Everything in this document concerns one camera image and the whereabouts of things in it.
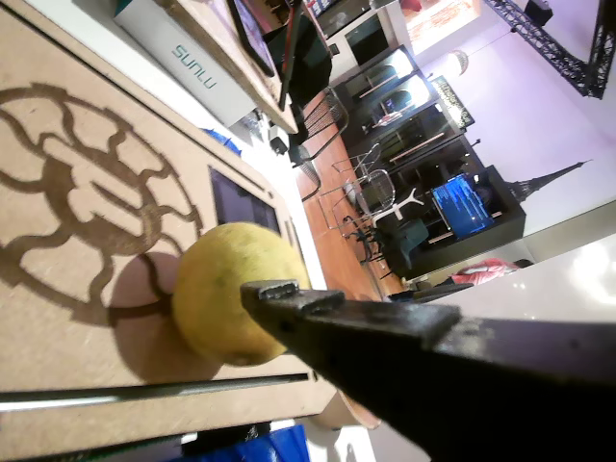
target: bright window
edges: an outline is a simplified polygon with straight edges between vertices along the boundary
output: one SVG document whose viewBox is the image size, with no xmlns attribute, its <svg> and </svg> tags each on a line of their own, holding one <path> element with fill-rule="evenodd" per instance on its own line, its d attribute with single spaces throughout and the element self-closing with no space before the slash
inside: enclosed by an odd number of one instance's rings
<svg viewBox="0 0 616 462">
<path fill-rule="evenodd" d="M 480 0 L 428 0 L 419 13 L 405 13 L 417 55 L 479 17 Z"/>
</svg>

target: rectangular slot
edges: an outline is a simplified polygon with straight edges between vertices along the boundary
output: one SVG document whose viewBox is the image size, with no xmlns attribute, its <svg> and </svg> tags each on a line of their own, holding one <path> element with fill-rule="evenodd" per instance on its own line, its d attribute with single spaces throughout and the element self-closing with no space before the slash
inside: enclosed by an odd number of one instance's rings
<svg viewBox="0 0 616 462">
<path fill-rule="evenodd" d="M 266 377 L 229 378 L 201 382 L 114 387 L 85 390 L 0 393 L 0 412 L 29 411 L 56 407 L 89 406 L 137 399 L 184 397 L 243 388 L 281 385 L 308 380 L 307 373 Z"/>
<path fill-rule="evenodd" d="M 210 178 L 218 224 L 249 221 L 280 234 L 273 207 L 211 167 Z"/>
</svg>

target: tablet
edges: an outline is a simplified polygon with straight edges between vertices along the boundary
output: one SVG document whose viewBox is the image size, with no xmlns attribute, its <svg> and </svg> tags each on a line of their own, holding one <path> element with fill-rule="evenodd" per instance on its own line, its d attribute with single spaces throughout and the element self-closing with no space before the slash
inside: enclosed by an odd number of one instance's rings
<svg viewBox="0 0 616 462">
<path fill-rule="evenodd" d="M 244 50 L 268 77 L 273 77 L 276 75 L 273 70 L 273 60 L 263 40 L 259 23 L 242 0 L 227 0 L 227 3 Z"/>
</svg>

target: monitor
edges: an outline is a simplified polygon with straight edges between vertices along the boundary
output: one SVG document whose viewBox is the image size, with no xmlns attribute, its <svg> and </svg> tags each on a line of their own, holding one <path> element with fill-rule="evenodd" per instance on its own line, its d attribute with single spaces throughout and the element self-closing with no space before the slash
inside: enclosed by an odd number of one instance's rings
<svg viewBox="0 0 616 462">
<path fill-rule="evenodd" d="M 273 207 L 210 167 L 218 224 L 250 221 L 280 234 Z"/>
<path fill-rule="evenodd" d="M 457 238 L 465 238 L 494 223 L 466 175 L 451 178 L 432 190 L 432 194 Z"/>
<path fill-rule="evenodd" d="M 268 77 L 274 77 L 273 61 L 259 23 L 243 0 L 228 0 L 227 4 L 244 50 Z"/>
</svg>

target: wooden panel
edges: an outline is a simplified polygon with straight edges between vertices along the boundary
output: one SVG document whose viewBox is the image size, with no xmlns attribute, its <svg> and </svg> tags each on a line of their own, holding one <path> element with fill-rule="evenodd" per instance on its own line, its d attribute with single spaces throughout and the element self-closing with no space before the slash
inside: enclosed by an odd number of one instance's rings
<svg viewBox="0 0 616 462">
<path fill-rule="evenodd" d="M 226 0 L 156 0 L 169 16 L 208 51 L 259 108 L 290 133 L 297 132 L 289 102 L 278 108 L 281 82 L 270 78 L 245 52 Z"/>
<path fill-rule="evenodd" d="M 244 173 L 252 182 L 256 183 L 265 191 L 268 191 L 268 194 L 274 195 L 276 199 L 281 199 L 277 192 L 270 188 L 268 181 L 258 171 L 243 162 L 239 156 L 230 154 L 228 149 L 220 149 L 218 142 L 212 137 L 205 134 L 200 128 L 188 122 L 181 115 L 175 113 L 169 106 L 135 84 L 135 82 L 126 75 L 100 58 L 55 23 L 51 22 L 24 0 L 0 0 L 0 4 L 4 4 L 9 12 L 13 12 L 17 17 L 23 18 L 32 28 L 42 31 L 64 50 L 67 50 L 70 54 L 87 64 L 87 66 L 104 76 L 105 79 L 115 84 L 121 91 L 132 96 L 135 102 L 139 105 L 143 105 L 147 110 L 151 111 L 153 115 L 184 133 L 189 141 L 206 149 L 209 155 L 219 159 L 234 170 Z"/>
<path fill-rule="evenodd" d="M 293 357 L 253 369 L 205 363 L 187 351 L 166 316 L 168 297 L 149 282 L 157 275 L 169 293 L 179 254 L 216 225 L 209 167 L 288 220 L 269 184 L 4 10 L 0 29 L 22 50 L 13 56 L 0 44 L 11 63 L 0 76 L 0 390 L 303 370 Z"/>
<path fill-rule="evenodd" d="M 334 395 L 325 380 L 208 395 L 0 415 L 0 459 L 35 457 L 223 426 L 318 414 Z"/>
</svg>

